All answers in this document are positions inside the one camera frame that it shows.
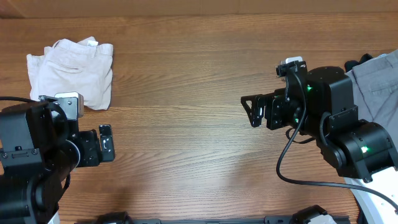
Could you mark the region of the beige cargo shorts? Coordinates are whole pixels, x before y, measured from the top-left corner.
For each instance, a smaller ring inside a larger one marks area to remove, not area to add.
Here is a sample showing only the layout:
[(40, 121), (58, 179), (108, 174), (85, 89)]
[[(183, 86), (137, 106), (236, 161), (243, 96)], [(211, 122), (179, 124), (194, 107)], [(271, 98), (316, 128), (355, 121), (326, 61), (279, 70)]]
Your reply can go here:
[(84, 105), (106, 110), (111, 102), (113, 44), (100, 44), (94, 37), (79, 42), (56, 41), (44, 48), (43, 55), (28, 54), (27, 73), (30, 98), (77, 92)]

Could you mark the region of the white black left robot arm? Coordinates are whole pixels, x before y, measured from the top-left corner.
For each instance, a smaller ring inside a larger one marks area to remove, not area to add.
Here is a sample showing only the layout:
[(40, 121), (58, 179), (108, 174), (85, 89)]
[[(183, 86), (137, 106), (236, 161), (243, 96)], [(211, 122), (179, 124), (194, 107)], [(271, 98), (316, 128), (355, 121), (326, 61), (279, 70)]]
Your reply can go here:
[(78, 99), (19, 98), (1, 110), (1, 223), (52, 223), (76, 168), (115, 159), (111, 125), (80, 131)]

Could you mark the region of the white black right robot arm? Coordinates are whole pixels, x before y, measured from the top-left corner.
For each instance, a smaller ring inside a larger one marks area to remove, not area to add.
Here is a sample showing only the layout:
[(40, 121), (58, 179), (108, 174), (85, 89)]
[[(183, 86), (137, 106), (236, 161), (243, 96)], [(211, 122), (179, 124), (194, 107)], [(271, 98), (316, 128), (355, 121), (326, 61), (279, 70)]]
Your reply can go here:
[(309, 70), (299, 57), (283, 61), (276, 74), (284, 88), (241, 98), (251, 126), (287, 128), (289, 142), (308, 136), (368, 223), (396, 223), (397, 148), (382, 125), (359, 118), (350, 77), (340, 67)]

